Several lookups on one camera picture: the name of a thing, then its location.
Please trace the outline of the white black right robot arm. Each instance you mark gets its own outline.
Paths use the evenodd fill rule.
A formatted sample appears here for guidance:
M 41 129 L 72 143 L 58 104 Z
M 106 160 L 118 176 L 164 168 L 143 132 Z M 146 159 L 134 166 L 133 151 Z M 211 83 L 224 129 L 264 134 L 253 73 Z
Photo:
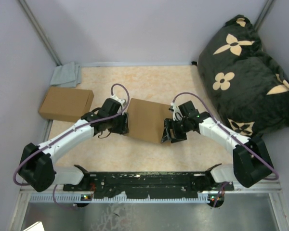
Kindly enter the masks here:
M 164 120 L 162 143 L 185 141 L 192 131 L 212 139 L 232 155 L 232 164 L 211 168 L 205 178 L 209 190 L 215 191 L 222 183 L 232 181 L 249 188 L 273 173 L 271 158 L 260 137 L 250 138 L 232 131 L 209 112 L 200 113 L 191 101 L 179 106 L 171 103 L 169 110 L 172 118 Z

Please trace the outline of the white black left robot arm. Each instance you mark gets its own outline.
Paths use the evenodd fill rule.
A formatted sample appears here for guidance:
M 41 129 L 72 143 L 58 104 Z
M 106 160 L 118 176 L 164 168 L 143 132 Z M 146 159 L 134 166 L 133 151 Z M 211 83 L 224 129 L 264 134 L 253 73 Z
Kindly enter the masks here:
M 85 191 L 90 185 L 90 174 L 80 166 L 56 167 L 55 163 L 81 142 L 105 130 L 110 133 L 128 133 L 128 113 L 125 112 L 130 99 L 116 95 L 107 98 L 101 107 L 84 114 L 73 126 L 56 137 L 38 145 L 25 146 L 18 169 L 15 171 L 37 192 L 52 185 L 74 185 Z

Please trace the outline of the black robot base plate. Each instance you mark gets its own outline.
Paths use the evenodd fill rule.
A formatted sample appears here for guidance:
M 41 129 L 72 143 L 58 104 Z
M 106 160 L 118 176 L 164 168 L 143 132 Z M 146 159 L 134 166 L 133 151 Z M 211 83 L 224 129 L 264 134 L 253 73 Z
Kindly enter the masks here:
M 213 191 L 207 200 L 210 206 L 221 206 L 223 193 L 233 191 L 231 184 L 216 183 L 204 172 L 90 172 L 78 185 L 66 184 L 66 192 L 90 192 L 89 199 L 127 199 L 171 201 L 200 199 L 200 193 Z

